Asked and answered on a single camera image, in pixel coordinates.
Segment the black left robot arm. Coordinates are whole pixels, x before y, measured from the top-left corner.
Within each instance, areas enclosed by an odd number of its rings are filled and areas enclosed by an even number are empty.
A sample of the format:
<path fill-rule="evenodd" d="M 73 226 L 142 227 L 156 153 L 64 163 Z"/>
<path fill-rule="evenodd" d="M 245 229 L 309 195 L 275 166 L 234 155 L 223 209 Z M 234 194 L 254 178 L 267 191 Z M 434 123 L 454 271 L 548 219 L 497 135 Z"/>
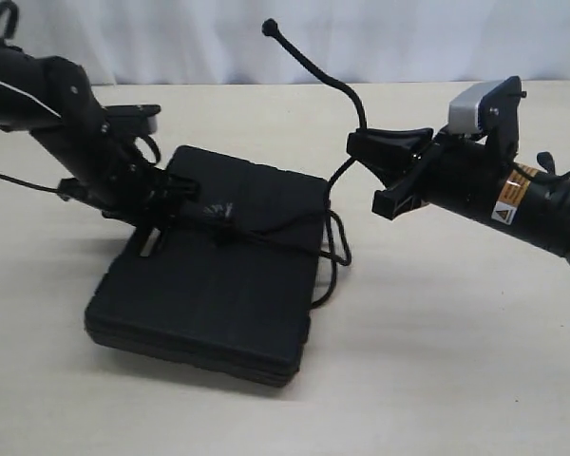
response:
<path fill-rule="evenodd" d="M 52 188 L 107 219 L 162 234 L 188 226 L 197 181 L 159 168 L 158 104 L 101 104 L 82 66 L 0 44 L 0 130 L 26 132 L 68 172 Z"/>

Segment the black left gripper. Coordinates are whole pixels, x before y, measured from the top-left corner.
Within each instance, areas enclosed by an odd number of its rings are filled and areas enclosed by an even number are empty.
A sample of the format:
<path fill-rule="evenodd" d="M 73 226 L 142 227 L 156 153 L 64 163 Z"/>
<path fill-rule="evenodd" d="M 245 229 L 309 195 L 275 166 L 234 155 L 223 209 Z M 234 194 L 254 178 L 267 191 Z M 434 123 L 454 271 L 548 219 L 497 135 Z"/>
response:
<path fill-rule="evenodd" d="M 181 227 L 181 208 L 199 200 L 201 185 L 197 180 L 174 174 L 158 167 L 162 153 L 150 137 L 142 141 L 154 157 L 149 161 L 136 145 L 135 137 L 126 137 L 121 149 L 125 164 L 100 180 L 83 183 L 76 178 L 59 183 L 62 200 L 77 200 L 100 210 L 104 218 L 115 219 L 146 233 L 158 232 L 149 253 L 159 251 L 168 235 Z"/>

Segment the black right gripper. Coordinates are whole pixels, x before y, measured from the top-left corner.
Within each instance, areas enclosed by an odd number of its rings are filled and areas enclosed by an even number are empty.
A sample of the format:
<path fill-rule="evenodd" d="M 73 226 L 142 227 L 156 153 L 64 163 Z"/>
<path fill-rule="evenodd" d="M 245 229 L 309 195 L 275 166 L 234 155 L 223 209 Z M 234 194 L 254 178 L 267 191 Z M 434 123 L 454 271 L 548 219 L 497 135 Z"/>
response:
<path fill-rule="evenodd" d="M 461 184 L 447 182 L 456 170 L 452 150 L 460 145 L 460 135 L 430 127 L 358 128 L 349 134 L 346 151 L 384 187 L 374 192 L 371 211 L 393 220 L 426 203 L 461 213 Z"/>

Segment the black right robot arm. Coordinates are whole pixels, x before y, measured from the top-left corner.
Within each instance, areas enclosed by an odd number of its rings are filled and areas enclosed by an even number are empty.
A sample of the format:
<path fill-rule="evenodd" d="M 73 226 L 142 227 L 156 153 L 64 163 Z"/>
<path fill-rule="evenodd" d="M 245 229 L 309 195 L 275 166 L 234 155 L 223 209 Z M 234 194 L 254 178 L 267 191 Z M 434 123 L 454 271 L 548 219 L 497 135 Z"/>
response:
<path fill-rule="evenodd" d="M 432 204 L 570 265 L 570 180 L 446 130 L 357 129 L 347 152 L 384 186 L 373 196 L 374 214 L 393 220 Z"/>

